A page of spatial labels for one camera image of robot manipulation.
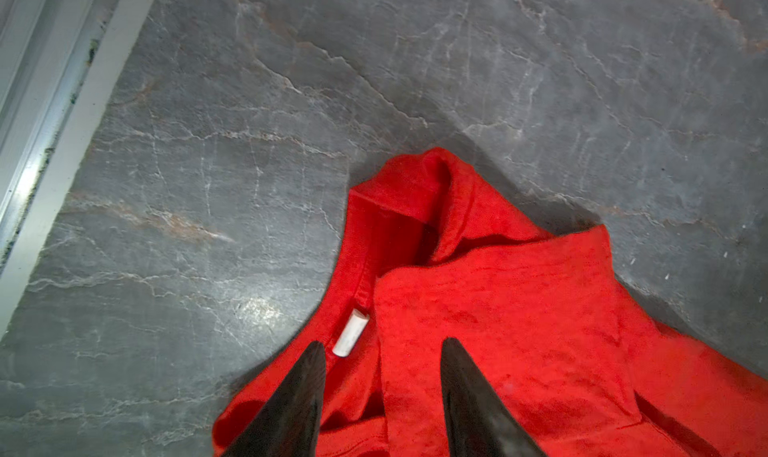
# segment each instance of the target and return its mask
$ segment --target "red sleeve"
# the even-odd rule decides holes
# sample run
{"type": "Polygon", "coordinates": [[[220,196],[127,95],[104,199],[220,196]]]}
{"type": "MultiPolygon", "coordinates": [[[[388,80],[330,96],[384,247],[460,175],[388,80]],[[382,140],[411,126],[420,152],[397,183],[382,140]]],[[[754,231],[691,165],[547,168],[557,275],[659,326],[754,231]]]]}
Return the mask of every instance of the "red sleeve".
{"type": "Polygon", "coordinates": [[[656,323],[619,286],[638,407],[691,455],[768,455],[768,381],[656,323]]]}

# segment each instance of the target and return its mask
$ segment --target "white tag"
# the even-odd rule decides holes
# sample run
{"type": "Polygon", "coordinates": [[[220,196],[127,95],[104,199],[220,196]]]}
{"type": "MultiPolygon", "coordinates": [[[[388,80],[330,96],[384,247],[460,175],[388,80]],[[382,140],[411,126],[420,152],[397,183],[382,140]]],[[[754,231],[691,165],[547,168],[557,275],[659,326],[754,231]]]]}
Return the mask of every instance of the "white tag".
{"type": "Polygon", "coordinates": [[[347,321],[346,327],[344,327],[344,331],[341,332],[341,337],[336,341],[336,345],[333,346],[333,353],[339,357],[350,355],[352,347],[355,347],[362,330],[366,328],[366,324],[368,324],[370,319],[370,317],[362,315],[362,312],[358,309],[354,309],[350,320],[347,321]]]}

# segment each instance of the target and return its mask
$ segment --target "white clothing tag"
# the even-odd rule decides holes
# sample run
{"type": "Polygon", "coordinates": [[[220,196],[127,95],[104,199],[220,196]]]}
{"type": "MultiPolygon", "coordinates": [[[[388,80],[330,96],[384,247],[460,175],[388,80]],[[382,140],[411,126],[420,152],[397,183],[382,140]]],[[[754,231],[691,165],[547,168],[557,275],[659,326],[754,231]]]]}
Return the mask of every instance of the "white clothing tag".
{"type": "Polygon", "coordinates": [[[366,324],[368,324],[370,319],[369,316],[362,315],[362,312],[358,309],[354,309],[350,320],[347,321],[346,327],[341,332],[341,337],[336,341],[336,345],[333,346],[333,353],[339,357],[350,355],[352,347],[355,347],[362,330],[366,328],[366,324]]]}

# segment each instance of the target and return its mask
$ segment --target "red garment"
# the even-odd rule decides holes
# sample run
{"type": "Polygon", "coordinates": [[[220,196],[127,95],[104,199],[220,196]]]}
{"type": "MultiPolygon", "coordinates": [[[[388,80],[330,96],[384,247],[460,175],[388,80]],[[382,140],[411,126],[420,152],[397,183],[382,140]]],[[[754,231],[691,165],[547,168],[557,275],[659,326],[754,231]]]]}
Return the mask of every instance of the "red garment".
{"type": "Polygon", "coordinates": [[[768,455],[768,383],[654,322],[614,277],[604,226],[554,237],[436,148],[350,191],[320,307],[214,425],[220,455],[313,340],[317,455],[448,455],[440,346],[458,337],[550,457],[768,455]],[[350,356],[331,348],[371,315],[350,356]]]}

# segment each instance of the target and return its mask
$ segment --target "gray marble surface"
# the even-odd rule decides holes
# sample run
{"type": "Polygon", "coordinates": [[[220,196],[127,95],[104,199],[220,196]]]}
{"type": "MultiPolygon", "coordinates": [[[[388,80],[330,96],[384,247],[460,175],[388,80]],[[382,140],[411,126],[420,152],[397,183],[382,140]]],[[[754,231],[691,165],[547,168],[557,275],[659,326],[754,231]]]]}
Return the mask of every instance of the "gray marble surface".
{"type": "Polygon", "coordinates": [[[0,343],[0,454],[208,455],[346,192],[454,151],[768,374],[768,0],[156,0],[0,343]]]}

